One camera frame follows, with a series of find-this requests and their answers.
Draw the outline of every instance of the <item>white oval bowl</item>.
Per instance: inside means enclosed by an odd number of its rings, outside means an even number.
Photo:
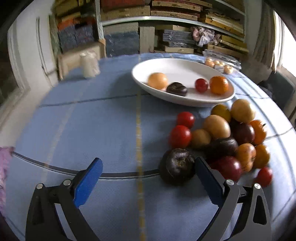
[[[178,96],[148,86],[148,77],[158,72],[167,76],[169,84],[179,82],[186,86],[188,89],[187,95],[185,97]],[[150,59],[137,64],[132,69],[132,76],[135,82],[149,94],[175,104],[206,107],[229,101],[234,97],[234,88],[230,81],[228,81],[229,89],[223,95],[215,95],[210,90],[205,93],[198,93],[194,87],[197,79],[203,78],[209,82],[214,76],[224,75],[209,66],[189,60],[174,58]]]

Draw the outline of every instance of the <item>red cherry tomato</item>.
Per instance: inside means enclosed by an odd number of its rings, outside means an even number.
[[[189,129],[193,127],[195,122],[195,117],[188,111],[184,111],[177,116],[177,125],[186,126]]]
[[[205,81],[205,79],[197,79],[195,81],[195,88],[197,92],[204,93],[207,91],[209,84]]]
[[[191,132],[186,126],[177,125],[170,133],[169,143],[173,149],[186,148],[191,141]]]
[[[267,187],[271,183],[272,176],[273,171],[269,167],[264,167],[258,172],[255,182],[259,183],[263,188]]]

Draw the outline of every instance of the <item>blue gripper pad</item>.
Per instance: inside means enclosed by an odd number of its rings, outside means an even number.
[[[200,156],[195,159],[195,172],[204,186],[211,202],[220,207],[224,203],[224,177],[219,171],[211,169]]]
[[[85,204],[94,186],[103,172],[103,162],[96,158],[86,169],[84,177],[81,179],[74,191],[74,204],[78,208]]]

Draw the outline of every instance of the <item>plastic egg carton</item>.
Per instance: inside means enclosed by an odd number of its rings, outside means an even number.
[[[223,74],[237,75],[242,69],[241,63],[232,56],[206,49],[203,52],[205,65]]]

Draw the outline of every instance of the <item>red tomato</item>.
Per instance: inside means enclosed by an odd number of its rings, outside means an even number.
[[[195,81],[195,88],[197,92],[204,93],[207,91],[209,84],[205,81],[205,79],[197,79]]]
[[[184,111],[177,116],[177,125],[186,126],[189,129],[193,127],[195,122],[195,117],[190,112]]]
[[[269,167],[264,167],[258,172],[255,182],[259,183],[263,188],[267,187],[271,183],[272,176],[273,171]]]
[[[186,126],[177,125],[170,133],[169,143],[173,149],[186,148],[191,141],[191,132]]]
[[[233,156],[225,156],[210,164],[212,169],[218,170],[225,179],[237,182],[242,175],[240,162]]]

